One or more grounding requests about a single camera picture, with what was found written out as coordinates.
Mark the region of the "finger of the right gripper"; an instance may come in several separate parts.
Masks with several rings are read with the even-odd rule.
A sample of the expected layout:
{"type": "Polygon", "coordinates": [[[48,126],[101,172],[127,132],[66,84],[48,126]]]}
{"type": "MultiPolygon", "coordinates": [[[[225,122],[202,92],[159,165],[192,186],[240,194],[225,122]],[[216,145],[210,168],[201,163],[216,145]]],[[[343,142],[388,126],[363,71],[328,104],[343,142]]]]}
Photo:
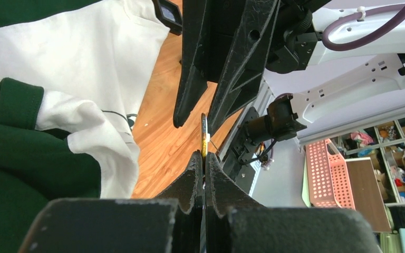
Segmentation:
{"type": "Polygon", "coordinates": [[[275,21],[279,1],[246,1],[233,41],[223,66],[217,89],[209,109],[208,132],[214,135],[223,123],[250,103],[256,94],[242,88],[257,79],[259,73],[246,70],[271,21],[275,21]]]}

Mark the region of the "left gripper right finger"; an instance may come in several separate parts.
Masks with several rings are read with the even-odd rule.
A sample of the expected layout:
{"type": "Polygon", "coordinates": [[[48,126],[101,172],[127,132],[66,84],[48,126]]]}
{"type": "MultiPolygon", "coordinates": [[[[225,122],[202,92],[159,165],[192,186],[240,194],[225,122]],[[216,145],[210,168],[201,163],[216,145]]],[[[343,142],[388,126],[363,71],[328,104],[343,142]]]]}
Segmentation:
{"type": "Polygon", "coordinates": [[[364,217],[344,208],[264,207],[205,158],[208,252],[379,252],[364,217]]]}

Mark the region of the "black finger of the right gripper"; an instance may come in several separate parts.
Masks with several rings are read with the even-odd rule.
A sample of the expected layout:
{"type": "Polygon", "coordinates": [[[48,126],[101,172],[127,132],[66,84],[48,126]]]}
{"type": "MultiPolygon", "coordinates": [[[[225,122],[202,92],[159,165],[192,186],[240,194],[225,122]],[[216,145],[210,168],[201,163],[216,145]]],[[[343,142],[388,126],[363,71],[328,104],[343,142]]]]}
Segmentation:
{"type": "Polygon", "coordinates": [[[173,125],[179,128],[207,89],[210,1],[183,1],[181,76],[173,125]]]}

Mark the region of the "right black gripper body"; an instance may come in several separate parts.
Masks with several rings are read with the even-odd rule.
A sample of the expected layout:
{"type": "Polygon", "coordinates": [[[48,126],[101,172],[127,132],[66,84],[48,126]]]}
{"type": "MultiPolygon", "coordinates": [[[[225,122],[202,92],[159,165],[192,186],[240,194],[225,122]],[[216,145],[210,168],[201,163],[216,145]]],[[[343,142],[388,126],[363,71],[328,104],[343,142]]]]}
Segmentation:
{"type": "MultiPolygon", "coordinates": [[[[309,53],[320,41],[314,30],[313,13],[327,1],[278,1],[273,16],[263,33],[253,31],[250,38],[259,38],[255,51],[238,59],[245,62],[239,82],[247,81],[264,70],[279,74],[306,69],[309,53]]],[[[211,10],[210,55],[208,79],[219,82],[235,32],[243,14],[252,14],[246,1],[217,1],[211,10]]]]}

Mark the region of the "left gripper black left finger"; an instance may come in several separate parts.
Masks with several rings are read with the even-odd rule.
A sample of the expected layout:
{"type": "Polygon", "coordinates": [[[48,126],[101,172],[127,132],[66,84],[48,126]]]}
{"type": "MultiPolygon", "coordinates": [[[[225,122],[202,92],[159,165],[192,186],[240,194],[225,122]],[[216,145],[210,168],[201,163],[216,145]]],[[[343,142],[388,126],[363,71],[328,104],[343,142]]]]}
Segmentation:
{"type": "Polygon", "coordinates": [[[36,216],[20,252],[199,252],[203,159],[152,199],[63,198],[36,216]]]}

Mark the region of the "black square display case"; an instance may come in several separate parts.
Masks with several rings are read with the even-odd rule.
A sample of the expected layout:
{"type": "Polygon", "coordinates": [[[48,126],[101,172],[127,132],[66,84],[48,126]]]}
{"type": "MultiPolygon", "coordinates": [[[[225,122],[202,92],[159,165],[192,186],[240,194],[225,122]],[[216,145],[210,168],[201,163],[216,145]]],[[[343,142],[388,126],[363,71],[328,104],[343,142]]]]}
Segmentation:
{"type": "Polygon", "coordinates": [[[152,0],[152,2],[157,19],[170,28],[170,33],[180,36],[182,34],[182,14],[179,7],[169,0],[152,0]]]}

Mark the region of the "white green garment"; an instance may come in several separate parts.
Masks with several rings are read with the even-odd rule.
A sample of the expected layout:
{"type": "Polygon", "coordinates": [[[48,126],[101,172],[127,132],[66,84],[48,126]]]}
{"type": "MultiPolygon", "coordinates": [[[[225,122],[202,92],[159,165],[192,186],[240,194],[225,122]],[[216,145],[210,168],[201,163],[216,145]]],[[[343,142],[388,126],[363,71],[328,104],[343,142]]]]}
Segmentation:
{"type": "Polygon", "coordinates": [[[0,1],[0,252],[52,200],[132,196],[168,33],[152,1],[0,1]]]}

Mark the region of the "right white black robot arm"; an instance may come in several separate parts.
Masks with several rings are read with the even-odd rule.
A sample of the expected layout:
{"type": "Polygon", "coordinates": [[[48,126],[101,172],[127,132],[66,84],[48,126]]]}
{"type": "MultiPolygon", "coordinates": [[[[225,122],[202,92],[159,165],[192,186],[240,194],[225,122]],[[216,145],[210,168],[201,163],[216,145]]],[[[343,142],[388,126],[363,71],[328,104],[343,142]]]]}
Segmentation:
{"type": "Polygon", "coordinates": [[[328,9],[326,1],[184,1],[181,77],[173,112],[179,128],[217,84],[204,134],[214,134],[258,96],[265,70],[278,74],[355,56],[365,64],[324,84],[277,98],[240,127],[244,147],[294,138],[350,103],[405,89],[405,4],[328,9]]]}

